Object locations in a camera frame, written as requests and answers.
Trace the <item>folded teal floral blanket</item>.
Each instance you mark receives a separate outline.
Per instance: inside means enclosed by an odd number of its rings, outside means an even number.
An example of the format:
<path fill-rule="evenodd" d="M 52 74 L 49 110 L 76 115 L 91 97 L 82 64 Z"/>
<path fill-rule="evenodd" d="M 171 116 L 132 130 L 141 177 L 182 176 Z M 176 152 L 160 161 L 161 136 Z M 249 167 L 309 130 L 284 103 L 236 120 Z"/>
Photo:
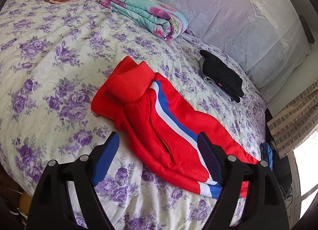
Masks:
<path fill-rule="evenodd" d="M 99 0 L 99 3 L 166 41 L 188 29 L 184 15 L 158 0 Z"/>

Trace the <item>blue fleece garment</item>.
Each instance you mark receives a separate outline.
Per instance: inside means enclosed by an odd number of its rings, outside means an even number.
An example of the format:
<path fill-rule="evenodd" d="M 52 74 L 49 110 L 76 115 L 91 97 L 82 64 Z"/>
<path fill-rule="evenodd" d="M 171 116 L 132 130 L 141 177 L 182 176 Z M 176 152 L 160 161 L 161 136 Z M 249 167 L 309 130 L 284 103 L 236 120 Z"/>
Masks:
<path fill-rule="evenodd" d="M 266 142 L 260 144 L 261 160 L 266 161 L 270 169 L 273 169 L 273 153 L 270 145 Z"/>

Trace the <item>red striped track pants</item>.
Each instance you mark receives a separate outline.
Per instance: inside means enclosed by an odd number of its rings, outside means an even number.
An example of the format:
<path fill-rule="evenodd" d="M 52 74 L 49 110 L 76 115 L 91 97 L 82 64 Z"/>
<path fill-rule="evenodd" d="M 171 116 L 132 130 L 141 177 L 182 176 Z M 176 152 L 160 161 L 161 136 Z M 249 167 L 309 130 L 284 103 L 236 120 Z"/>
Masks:
<path fill-rule="evenodd" d="M 160 73 L 125 57 L 95 94 L 92 111 L 127 135 L 132 152 L 163 180 L 218 198 L 211 145 L 241 162 L 257 160 L 213 116 L 196 111 Z"/>

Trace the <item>beige checkered curtain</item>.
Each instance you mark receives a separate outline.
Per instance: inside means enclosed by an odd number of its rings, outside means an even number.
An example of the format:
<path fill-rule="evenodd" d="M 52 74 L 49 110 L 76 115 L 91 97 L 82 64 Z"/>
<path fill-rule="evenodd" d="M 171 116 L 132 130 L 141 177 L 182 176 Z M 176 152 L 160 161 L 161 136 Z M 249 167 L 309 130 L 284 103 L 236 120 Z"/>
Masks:
<path fill-rule="evenodd" d="M 317 129 L 317 102 L 315 81 L 267 123 L 280 158 L 287 156 Z"/>

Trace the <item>lavender lace headboard cover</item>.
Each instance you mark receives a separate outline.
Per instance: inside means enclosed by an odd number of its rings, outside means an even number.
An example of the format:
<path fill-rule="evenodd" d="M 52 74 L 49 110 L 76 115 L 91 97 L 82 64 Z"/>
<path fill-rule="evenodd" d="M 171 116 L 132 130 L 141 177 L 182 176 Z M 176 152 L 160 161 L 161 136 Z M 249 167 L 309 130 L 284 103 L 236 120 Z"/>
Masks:
<path fill-rule="evenodd" d="M 234 59 L 266 100 L 311 48 L 290 0 L 159 0 L 182 13 L 198 39 Z"/>

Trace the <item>folded black garment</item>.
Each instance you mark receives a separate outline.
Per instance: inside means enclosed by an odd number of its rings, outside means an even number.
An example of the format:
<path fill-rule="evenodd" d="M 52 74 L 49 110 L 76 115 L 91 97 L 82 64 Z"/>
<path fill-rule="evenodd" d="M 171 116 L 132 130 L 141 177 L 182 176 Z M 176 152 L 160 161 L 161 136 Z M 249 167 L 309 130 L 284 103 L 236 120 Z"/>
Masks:
<path fill-rule="evenodd" d="M 215 81 L 235 102 L 240 103 L 244 96 L 241 77 L 214 54 L 206 50 L 200 50 L 200 55 L 205 58 L 204 74 Z"/>

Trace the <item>purple floral bed quilt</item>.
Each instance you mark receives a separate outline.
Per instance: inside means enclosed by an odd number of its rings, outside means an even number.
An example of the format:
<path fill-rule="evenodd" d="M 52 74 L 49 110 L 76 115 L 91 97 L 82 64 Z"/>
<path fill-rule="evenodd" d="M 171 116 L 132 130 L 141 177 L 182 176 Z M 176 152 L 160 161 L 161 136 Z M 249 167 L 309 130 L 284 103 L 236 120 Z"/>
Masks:
<path fill-rule="evenodd" d="M 199 50 L 242 78 L 240 103 L 204 82 Z M 165 76 L 196 110 L 215 117 L 261 159 L 266 102 L 219 48 L 185 33 L 167 42 L 97 0 L 8 0 L 1 10 L 1 165 L 30 196 L 48 161 L 75 161 L 115 131 L 90 104 L 125 56 Z M 122 133 L 106 179 L 95 190 L 115 229 L 201 229 L 216 203 L 150 172 Z"/>

